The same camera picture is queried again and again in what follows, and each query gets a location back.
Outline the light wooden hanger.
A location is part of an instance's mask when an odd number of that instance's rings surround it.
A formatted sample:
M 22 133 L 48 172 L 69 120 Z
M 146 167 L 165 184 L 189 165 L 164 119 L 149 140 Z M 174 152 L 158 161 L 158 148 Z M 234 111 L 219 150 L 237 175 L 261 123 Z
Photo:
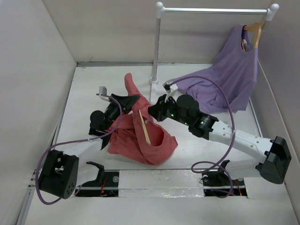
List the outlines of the light wooden hanger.
M 139 115 L 140 115 L 140 119 L 141 119 L 141 124 L 142 124 L 142 129 L 143 129 L 143 132 L 144 132 L 145 140 L 149 145 L 151 145 L 149 134 L 148 134 L 148 131 L 147 131 L 147 128 L 146 128 L 146 124 L 145 124 L 145 121 L 143 119 L 143 116 L 142 116 L 142 113 L 141 113 L 140 110 L 139 110 Z

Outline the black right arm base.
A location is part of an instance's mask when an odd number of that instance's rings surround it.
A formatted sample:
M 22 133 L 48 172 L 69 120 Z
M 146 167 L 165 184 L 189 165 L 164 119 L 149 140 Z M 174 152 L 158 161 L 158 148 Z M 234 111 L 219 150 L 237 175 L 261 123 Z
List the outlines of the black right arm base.
M 199 183 L 203 185 L 204 196 L 215 196 L 225 198 L 225 196 L 244 196 L 247 197 L 247 190 L 244 179 L 230 179 L 225 171 L 229 160 L 225 160 L 221 165 L 215 166 L 215 163 L 201 161 L 203 164 L 209 164 L 213 168 L 202 173 Z

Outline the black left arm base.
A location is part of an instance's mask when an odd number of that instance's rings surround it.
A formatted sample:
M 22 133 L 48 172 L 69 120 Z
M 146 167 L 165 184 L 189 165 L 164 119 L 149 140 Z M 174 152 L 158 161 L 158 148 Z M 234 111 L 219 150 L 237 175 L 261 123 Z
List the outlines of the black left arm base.
M 101 164 L 88 161 L 79 168 L 74 195 L 77 197 L 119 196 L 119 170 L 106 170 Z

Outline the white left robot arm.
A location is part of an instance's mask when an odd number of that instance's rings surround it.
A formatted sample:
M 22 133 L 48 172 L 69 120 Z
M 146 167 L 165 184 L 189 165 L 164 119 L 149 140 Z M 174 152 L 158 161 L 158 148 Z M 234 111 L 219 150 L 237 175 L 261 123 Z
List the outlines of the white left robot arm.
M 110 128 L 113 123 L 119 125 L 140 96 L 99 94 L 99 97 L 109 102 L 109 105 L 105 112 L 97 110 L 91 113 L 89 130 L 91 137 L 54 144 L 40 158 L 35 186 L 43 204 L 50 205 L 50 202 L 42 198 L 42 191 L 61 200 L 77 194 L 87 182 L 94 186 L 105 182 L 104 166 L 93 162 L 92 158 L 109 143 L 111 134 L 115 130 Z

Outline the red t shirt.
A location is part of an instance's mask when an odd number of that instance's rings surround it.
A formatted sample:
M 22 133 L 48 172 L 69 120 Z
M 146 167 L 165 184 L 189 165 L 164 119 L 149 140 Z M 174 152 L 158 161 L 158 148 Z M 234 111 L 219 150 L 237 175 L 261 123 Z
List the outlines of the red t shirt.
M 121 122 L 115 121 L 109 128 L 112 130 L 108 152 L 119 154 L 147 165 L 164 163 L 178 146 L 176 138 L 171 136 L 162 126 L 156 124 L 148 113 L 150 102 L 140 93 L 134 84 L 132 74 L 124 77 L 125 88 L 129 96 L 140 95 L 139 100 L 132 107 L 132 113 L 123 114 Z M 139 110 L 142 113 L 149 134 L 151 145 L 144 136 Z

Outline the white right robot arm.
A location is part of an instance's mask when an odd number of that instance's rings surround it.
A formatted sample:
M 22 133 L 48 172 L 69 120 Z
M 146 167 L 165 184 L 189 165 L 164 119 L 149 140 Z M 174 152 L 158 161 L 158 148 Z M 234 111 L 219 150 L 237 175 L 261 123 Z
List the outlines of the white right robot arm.
M 199 104 L 189 95 L 177 99 L 162 95 L 157 103 L 148 108 L 148 113 L 157 121 L 166 118 L 188 127 L 191 134 L 208 141 L 218 142 L 239 150 L 250 160 L 231 161 L 223 159 L 216 177 L 221 184 L 233 179 L 261 176 L 265 180 L 282 184 L 292 159 L 286 140 L 254 136 L 231 126 L 218 118 L 199 110 Z

